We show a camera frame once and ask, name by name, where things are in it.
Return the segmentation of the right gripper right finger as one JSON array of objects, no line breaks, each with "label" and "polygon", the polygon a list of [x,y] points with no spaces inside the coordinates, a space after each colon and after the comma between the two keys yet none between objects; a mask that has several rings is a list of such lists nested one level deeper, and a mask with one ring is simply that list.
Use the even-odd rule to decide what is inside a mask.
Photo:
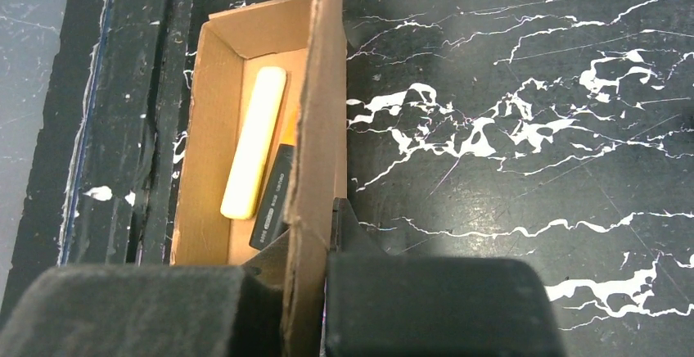
[{"label": "right gripper right finger", "polygon": [[390,255],[333,203],[328,356],[563,356],[545,288],[521,260]]}]

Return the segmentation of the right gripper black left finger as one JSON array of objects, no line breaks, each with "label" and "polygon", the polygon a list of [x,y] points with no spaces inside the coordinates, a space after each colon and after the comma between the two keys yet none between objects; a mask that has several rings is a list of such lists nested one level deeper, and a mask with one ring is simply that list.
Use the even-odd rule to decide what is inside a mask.
[{"label": "right gripper black left finger", "polygon": [[282,235],[240,266],[55,267],[20,298],[4,356],[279,356]]}]

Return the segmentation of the orange black marker pen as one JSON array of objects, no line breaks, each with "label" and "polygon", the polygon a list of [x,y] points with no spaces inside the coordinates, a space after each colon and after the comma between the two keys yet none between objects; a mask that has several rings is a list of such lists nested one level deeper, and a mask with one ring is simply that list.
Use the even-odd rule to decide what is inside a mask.
[{"label": "orange black marker pen", "polygon": [[277,240],[287,229],[284,207],[296,146],[296,127],[299,109],[293,111],[282,130],[277,153],[270,170],[255,224],[250,246],[261,251]]}]

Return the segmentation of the pale yellow marker pen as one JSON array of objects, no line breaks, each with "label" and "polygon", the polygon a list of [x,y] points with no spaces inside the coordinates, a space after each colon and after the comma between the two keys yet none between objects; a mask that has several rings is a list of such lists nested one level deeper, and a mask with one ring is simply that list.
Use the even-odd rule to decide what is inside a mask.
[{"label": "pale yellow marker pen", "polygon": [[279,66],[265,66],[255,77],[220,206],[229,219],[250,219],[255,213],[286,80]]}]

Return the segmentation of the brown cardboard box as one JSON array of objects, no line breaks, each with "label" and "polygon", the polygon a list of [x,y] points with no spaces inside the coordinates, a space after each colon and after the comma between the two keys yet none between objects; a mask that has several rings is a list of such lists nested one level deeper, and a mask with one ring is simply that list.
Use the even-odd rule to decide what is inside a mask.
[{"label": "brown cardboard box", "polygon": [[318,352],[333,201],[346,194],[343,0],[212,14],[192,76],[171,261],[243,264],[288,225],[285,356]]}]

